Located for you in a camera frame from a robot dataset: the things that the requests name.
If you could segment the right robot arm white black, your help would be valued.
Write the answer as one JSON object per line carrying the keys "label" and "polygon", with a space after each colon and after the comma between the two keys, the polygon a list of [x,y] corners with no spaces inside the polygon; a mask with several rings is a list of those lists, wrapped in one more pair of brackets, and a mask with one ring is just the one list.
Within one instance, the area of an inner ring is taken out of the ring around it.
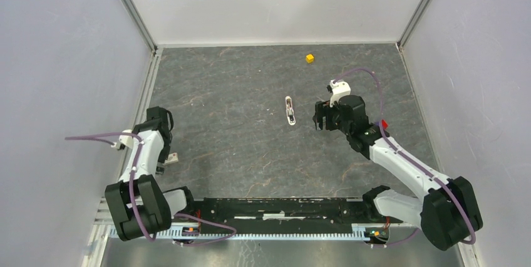
{"label": "right robot arm white black", "polygon": [[414,194],[402,195],[386,186],[371,189],[361,206],[366,220],[377,222],[385,216],[414,225],[442,251],[475,243],[483,219],[470,181],[442,174],[399,146],[384,120],[369,121],[360,96],[316,102],[314,108],[316,130],[340,131],[354,151],[384,167]]}

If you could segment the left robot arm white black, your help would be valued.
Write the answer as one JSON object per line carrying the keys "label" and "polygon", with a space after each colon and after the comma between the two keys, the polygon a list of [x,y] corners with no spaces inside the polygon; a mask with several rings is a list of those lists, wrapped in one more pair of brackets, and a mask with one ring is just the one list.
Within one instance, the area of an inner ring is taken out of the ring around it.
{"label": "left robot arm white black", "polygon": [[170,157],[174,122],[172,113],[162,107],[147,109],[147,119],[125,131],[121,147],[131,150],[124,172],[105,189],[105,199],[122,241],[144,237],[153,240],[170,228],[174,215],[192,220],[197,205],[187,187],[163,192],[155,176],[163,174]]}

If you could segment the yellow cube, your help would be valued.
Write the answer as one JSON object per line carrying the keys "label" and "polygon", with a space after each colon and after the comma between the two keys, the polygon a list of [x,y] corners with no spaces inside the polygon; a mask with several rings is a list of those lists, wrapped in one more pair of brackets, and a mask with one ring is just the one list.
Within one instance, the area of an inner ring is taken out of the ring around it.
{"label": "yellow cube", "polygon": [[314,62],[314,60],[315,60],[314,55],[312,55],[312,54],[308,54],[308,55],[306,55],[306,62],[307,62],[307,63],[311,64],[311,63]]}

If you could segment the aluminium rail frame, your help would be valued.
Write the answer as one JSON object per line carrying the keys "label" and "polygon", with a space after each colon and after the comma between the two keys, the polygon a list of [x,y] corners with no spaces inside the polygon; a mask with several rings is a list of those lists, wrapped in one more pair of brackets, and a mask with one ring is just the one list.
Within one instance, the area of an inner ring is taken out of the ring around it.
{"label": "aluminium rail frame", "polygon": [[482,225],[472,189],[461,179],[410,197],[379,186],[360,198],[194,198],[186,187],[144,196],[119,183],[107,188],[104,218],[122,241],[144,237],[202,246],[227,239],[353,239],[377,243],[400,221],[440,250],[470,242]]}

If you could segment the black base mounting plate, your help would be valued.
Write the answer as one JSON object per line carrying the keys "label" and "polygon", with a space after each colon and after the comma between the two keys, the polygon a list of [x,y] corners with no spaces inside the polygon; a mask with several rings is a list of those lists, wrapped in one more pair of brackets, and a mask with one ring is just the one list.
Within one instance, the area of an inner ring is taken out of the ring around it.
{"label": "black base mounting plate", "polygon": [[202,234],[346,234],[352,224],[398,223],[361,198],[203,198],[185,212],[202,219]]}

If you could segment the staple strip box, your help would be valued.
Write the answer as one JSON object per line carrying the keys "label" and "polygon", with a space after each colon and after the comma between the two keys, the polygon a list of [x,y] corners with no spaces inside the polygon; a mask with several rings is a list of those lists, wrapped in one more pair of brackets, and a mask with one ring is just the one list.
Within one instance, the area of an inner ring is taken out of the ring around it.
{"label": "staple strip box", "polygon": [[170,154],[164,162],[164,165],[169,165],[178,162],[178,154],[176,152]]}

